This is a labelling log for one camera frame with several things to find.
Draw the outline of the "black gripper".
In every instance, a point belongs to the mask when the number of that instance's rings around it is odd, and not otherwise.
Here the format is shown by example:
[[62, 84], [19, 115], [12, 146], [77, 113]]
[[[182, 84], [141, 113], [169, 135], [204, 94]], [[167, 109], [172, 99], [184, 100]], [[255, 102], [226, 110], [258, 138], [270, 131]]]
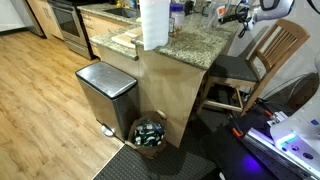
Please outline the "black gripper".
[[238, 21], [243, 25], [242, 30], [238, 34], [239, 38], [242, 38], [245, 32], [249, 29], [249, 22], [252, 18], [249, 16], [249, 8], [243, 7], [240, 10], [235, 10], [235, 13], [229, 16], [224, 16], [218, 20], [220, 24], [225, 24], [231, 21]]

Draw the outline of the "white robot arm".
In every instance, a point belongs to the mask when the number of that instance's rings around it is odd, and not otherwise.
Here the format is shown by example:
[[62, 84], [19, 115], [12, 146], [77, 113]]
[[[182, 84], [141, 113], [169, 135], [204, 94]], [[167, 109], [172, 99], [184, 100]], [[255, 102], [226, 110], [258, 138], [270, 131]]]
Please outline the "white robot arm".
[[[249, 10], [249, 27], [262, 20], [281, 19], [287, 16], [294, 0], [260, 0], [260, 7]], [[245, 138], [257, 141], [286, 161], [297, 165], [309, 179], [320, 180], [320, 87], [293, 115], [270, 126], [271, 138], [250, 128]]]

